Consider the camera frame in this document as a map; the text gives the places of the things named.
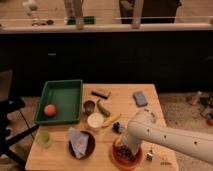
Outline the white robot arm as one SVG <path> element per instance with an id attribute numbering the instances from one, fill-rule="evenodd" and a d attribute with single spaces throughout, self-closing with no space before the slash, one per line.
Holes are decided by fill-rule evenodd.
<path id="1" fill-rule="evenodd" d="M 128 121 L 121 143 L 136 153 L 147 141 L 213 164 L 213 134 L 158 126 L 156 120 L 154 113 L 139 110 Z"/>

